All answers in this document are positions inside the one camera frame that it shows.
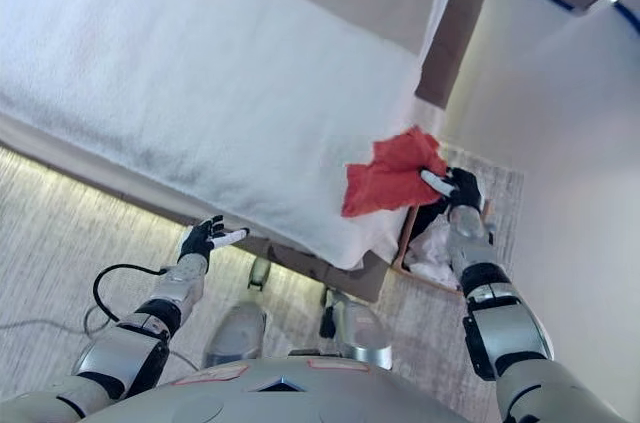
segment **carpet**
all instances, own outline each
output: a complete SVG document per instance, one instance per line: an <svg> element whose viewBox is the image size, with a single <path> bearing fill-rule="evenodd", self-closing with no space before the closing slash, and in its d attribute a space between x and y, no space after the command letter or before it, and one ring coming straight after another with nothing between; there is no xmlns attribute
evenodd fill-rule
<svg viewBox="0 0 640 423"><path fill-rule="evenodd" d="M447 148L450 164L478 174L494 201L496 245L510 271L521 174ZM170 265L184 227L120 201L0 148L0 325L49 318L81 329L93 304L91 284L104 267ZM199 364L210 331L243 297L253 256L235 248L212 253L205 294L172 348ZM155 277L130 270L105 278L102 294L118 315L149 295ZM261 300L268 313L264 354L293 348L331 349L318 337L320 283L273 266ZM484 422L493 385L475 376L464 344L461 298L389 271L372 305L389 330L394 370L470 421ZM95 315L96 325L102 321ZM87 343L43 324L0 331L0 398L42 388L68 373ZM188 374L171 358L161 381Z"/></svg>

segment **black joint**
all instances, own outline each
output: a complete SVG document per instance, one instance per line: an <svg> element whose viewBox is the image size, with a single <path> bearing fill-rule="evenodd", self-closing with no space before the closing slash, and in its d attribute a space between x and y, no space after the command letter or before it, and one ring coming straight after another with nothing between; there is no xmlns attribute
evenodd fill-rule
<svg viewBox="0 0 640 423"><path fill-rule="evenodd" d="M175 335L180 328L180 320L182 319L180 309L169 301L149 300L138 308L135 313L144 313L159 318L167 325L171 336Z"/></svg>
<svg viewBox="0 0 640 423"><path fill-rule="evenodd" d="M78 405L76 405L73 401L67 400L66 398L64 398L62 396L56 396L56 400L60 400L63 403L65 403L66 405L68 405L69 407L71 407L71 409L73 411L75 411L76 414L80 417L80 419L82 419L82 418L87 416L87 415L85 415L84 411L82 411L82 408L80 408Z"/></svg>
<svg viewBox="0 0 640 423"><path fill-rule="evenodd" d="M498 376L502 376L507 368L520 361L526 360L546 360L544 355L535 351L519 351L518 353L509 353L508 355L502 355L496 360L496 370Z"/></svg>
<svg viewBox="0 0 640 423"><path fill-rule="evenodd" d="M471 358L473 370L484 381L495 381L496 377L489 361L489 355L487 349L482 341L480 330L473 317L466 317L462 319L462 324L465 331L465 343L467 344L467 351Z"/></svg>
<svg viewBox="0 0 640 423"><path fill-rule="evenodd" d="M473 290L482 285L491 283L511 283L509 277L504 274L502 268L494 263L477 263L462 272L460 286L465 298Z"/></svg>
<svg viewBox="0 0 640 423"><path fill-rule="evenodd" d="M127 398L155 387L158 384L158 380L162 375L162 370L168 359L169 346L164 341L158 342L142 364L136 379L133 380Z"/></svg>
<svg viewBox="0 0 640 423"><path fill-rule="evenodd" d="M124 393L124 383L113 376L103 375L102 373L95 373L93 371L85 371L84 373L79 373L78 376L98 383L104 388L112 400L119 400Z"/></svg>

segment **wall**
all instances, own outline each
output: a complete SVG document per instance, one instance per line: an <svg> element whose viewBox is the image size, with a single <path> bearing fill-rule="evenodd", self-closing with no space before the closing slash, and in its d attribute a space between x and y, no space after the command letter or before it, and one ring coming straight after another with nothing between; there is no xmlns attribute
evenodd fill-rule
<svg viewBox="0 0 640 423"><path fill-rule="evenodd" d="M556 356L640 421L640 41L611 7L486 0L443 132L526 173L514 281Z"/></svg>

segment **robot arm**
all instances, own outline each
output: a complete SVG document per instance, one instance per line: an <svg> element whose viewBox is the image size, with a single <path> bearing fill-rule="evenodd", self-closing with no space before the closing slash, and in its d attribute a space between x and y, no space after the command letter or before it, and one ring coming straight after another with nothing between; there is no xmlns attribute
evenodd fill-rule
<svg viewBox="0 0 640 423"><path fill-rule="evenodd" d="M136 311L102 332L67 376L44 391L0 405L0 422L72 423L153 388L169 357L169 342L202 297L209 252L241 240L248 230L223 233L222 217L193 228L180 257Z"/></svg>
<svg viewBox="0 0 640 423"><path fill-rule="evenodd" d="M479 212L475 176L454 169L448 249L464 293L463 324L475 372L496 381L508 423L623 422L613 410L552 361L545 332L498 264Z"/></svg>

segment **red towel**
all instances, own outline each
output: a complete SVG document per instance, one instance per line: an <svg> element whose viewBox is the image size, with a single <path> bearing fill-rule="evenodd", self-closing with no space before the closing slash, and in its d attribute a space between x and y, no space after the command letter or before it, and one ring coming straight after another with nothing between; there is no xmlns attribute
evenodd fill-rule
<svg viewBox="0 0 640 423"><path fill-rule="evenodd" d="M416 126L389 140L376 141L369 165L347 165L342 216L437 201L441 195L422 181L420 169L444 176L447 163L438 156L438 146L433 136Z"/></svg>

